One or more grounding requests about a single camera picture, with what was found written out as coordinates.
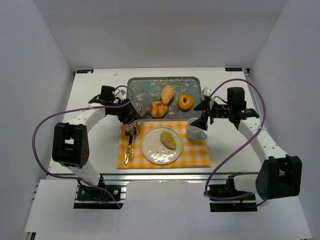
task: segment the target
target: white table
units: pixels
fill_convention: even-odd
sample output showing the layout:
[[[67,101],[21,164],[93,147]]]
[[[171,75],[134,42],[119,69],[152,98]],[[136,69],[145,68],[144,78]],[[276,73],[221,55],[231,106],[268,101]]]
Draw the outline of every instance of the white table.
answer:
[[[258,212],[210,212],[204,183],[136,181],[121,210],[73,209],[75,180],[41,180],[25,232],[36,240],[299,240],[311,238],[298,197]]]
[[[67,110],[88,106],[88,101],[98,95],[101,86],[127,85],[131,78],[138,77],[188,77],[200,80],[201,87],[216,88],[223,81],[233,78],[244,79],[241,71],[226,72],[224,68],[133,68],[133,69],[95,69],[93,73],[76,74],[72,86]],[[216,93],[227,99],[227,88],[242,87],[245,90],[247,108],[254,108],[248,86],[244,82],[234,81],[225,84]],[[79,113],[69,113],[64,117],[67,122]],[[210,173],[228,155],[245,143],[242,136],[226,119],[216,119],[209,125],[208,148],[211,167],[175,168],[175,169],[117,169],[118,140],[120,123],[116,116],[102,119],[88,134],[90,157],[89,160],[97,171],[102,174],[136,174],[136,173]],[[219,169],[220,173],[248,172],[260,170],[261,164],[254,150],[249,145],[230,159]],[[72,173],[66,167],[51,160],[50,171],[56,174]]]

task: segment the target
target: gray wall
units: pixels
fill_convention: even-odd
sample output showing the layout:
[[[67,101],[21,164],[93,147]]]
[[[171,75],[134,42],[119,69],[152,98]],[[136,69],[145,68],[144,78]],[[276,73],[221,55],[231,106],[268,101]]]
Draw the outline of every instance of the gray wall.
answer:
[[[320,239],[320,1],[289,0],[255,60],[268,131],[303,162],[300,202],[313,239]]]
[[[32,153],[33,130],[64,107],[73,76],[32,0],[2,1],[0,32],[0,239],[18,240],[44,176]],[[46,166],[53,126],[37,138]]]
[[[287,0],[34,0],[77,68],[251,67]]]

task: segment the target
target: white plate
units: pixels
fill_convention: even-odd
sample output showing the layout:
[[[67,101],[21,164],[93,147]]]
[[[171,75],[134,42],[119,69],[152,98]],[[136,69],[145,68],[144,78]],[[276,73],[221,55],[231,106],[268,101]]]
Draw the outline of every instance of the white plate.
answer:
[[[163,132],[172,134],[176,149],[167,148],[160,139]],[[157,165],[166,165],[174,162],[182,152],[182,139],[179,134],[172,128],[158,126],[149,130],[142,139],[141,150],[145,158]]]

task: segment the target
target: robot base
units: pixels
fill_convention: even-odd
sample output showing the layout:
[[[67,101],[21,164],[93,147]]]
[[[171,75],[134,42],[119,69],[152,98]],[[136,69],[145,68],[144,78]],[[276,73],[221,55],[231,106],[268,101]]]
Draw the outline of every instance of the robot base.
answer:
[[[105,185],[111,195],[118,202],[121,199],[121,185]],[[74,209],[119,209],[114,201],[109,198],[107,201],[104,200],[108,195],[104,192],[97,191],[95,188],[78,185],[78,191],[73,204]]]
[[[239,195],[247,194],[247,192],[236,191],[235,189],[230,189],[228,184],[212,184],[209,185],[208,193],[216,198],[229,198],[236,197]],[[256,207],[256,196],[250,195],[244,198],[239,198],[236,200],[211,200],[210,199],[210,212],[257,212]]]

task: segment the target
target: cable clip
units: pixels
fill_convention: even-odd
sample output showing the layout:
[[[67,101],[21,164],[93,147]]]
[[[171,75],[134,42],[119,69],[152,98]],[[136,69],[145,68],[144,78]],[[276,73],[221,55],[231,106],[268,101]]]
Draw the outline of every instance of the cable clip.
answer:
[[[258,131],[259,129],[261,129],[261,131],[267,131],[267,128],[261,125],[259,125],[254,131]]]

